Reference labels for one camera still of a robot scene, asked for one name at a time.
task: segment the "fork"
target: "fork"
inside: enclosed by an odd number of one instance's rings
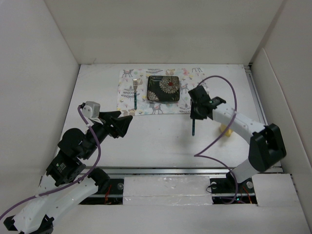
[[[137,109],[137,79],[133,79],[133,88],[135,90],[135,110]]]

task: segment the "animal print placemat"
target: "animal print placemat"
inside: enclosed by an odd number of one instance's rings
[[[147,99],[147,81],[151,75],[155,76],[177,76],[180,80],[180,100],[175,103],[153,102]],[[135,110],[133,79],[137,79]],[[187,114],[191,112],[191,99],[188,91],[195,88],[205,76],[202,68],[196,67],[192,70],[185,68],[175,69],[131,69],[121,70],[119,73],[119,84],[117,94],[117,110],[123,116],[132,115],[158,115],[158,114]],[[206,83],[202,84],[208,91]]]

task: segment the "white table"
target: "white table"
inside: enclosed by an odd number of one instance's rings
[[[259,121],[243,65],[204,64],[94,64],[82,65],[67,113],[63,133],[70,128],[87,130],[77,106],[86,101],[101,104],[101,111],[117,109],[117,85],[122,69],[201,67],[207,76],[220,75],[234,86],[238,111]],[[211,97],[219,96],[234,106],[228,84],[218,78],[207,82]],[[219,134],[220,124],[212,120],[196,121],[192,136],[189,114],[135,116],[124,138],[107,137],[102,146],[99,166],[127,168],[222,168],[222,165],[193,155],[205,148]],[[205,154],[235,167],[248,157],[249,145],[236,133],[223,137]],[[93,165],[96,155],[84,162]]]

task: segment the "robotic arm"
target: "robotic arm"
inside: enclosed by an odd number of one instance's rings
[[[100,105],[86,102],[80,106],[82,114],[92,122],[92,129],[99,141],[110,135],[113,138],[124,137],[132,116],[120,117],[120,111],[100,112]],[[7,217],[4,221],[9,231],[19,234],[51,234],[61,218],[74,206],[96,192],[104,192],[109,186],[109,176],[100,168],[94,168],[73,190],[63,195],[62,191],[49,191],[72,183],[86,167],[80,159],[88,160],[97,145],[91,131],[84,134],[77,128],[66,131],[58,143],[59,153],[52,160],[46,174],[42,176],[35,195],[37,199],[29,201],[20,213]]]
[[[192,89],[189,94],[192,100],[191,118],[193,121],[208,117],[224,125],[230,123],[234,109],[225,100],[219,97],[211,99],[203,86]],[[236,113],[231,129],[250,145],[248,159],[232,170],[238,183],[244,182],[259,172],[265,172],[286,156],[281,132],[275,124],[265,126]],[[227,173],[227,179],[234,183],[231,173]]]

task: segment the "white wall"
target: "white wall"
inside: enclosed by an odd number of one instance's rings
[[[0,0],[1,214],[38,186],[55,153],[77,73],[43,0]],[[6,233],[2,222],[0,233]]]
[[[248,64],[282,0],[45,0],[78,63]]]
[[[281,127],[292,173],[312,227],[312,1],[288,0],[252,66],[267,119]]]

